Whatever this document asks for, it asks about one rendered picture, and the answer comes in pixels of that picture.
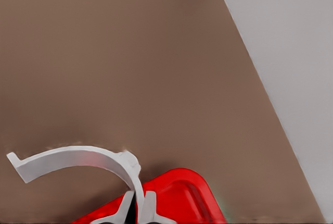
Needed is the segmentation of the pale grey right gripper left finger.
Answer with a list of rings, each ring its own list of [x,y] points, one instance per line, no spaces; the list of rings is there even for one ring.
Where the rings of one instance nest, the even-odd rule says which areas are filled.
[[[92,221],[90,224],[125,224],[127,214],[130,209],[132,200],[135,199],[134,191],[127,191],[119,206],[117,212],[113,215],[102,217]]]

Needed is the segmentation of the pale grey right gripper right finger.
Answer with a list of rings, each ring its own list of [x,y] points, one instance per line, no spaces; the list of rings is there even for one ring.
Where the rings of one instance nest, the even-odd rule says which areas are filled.
[[[154,191],[147,191],[141,212],[141,224],[177,224],[177,222],[157,214],[157,195]]]

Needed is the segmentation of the white drainage pipe clamp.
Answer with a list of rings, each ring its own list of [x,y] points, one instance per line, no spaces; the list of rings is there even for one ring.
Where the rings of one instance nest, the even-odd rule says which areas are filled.
[[[91,166],[106,169],[135,191],[137,221],[142,220],[145,196],[139,179],[141,166],[129,151],[114,153],[95,146],[67,146],[38,153],[23,160],[14,152],[8,153],[7,158],[25,183],[68,167]]]

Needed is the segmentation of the red plate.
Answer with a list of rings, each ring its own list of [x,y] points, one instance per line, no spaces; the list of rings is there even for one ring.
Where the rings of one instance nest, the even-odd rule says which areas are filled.
[[[157,195],[157,214],[177,224],[225,224],[223,216],[208,184],[198,173],[176,168],[143,184],[143,190]],[[113,215],[119,209],[124,195],[86,214],[71,224],[90,224],[92,221]],[[125,224],[141,224],[137,221],[137,206],[132,200]]]

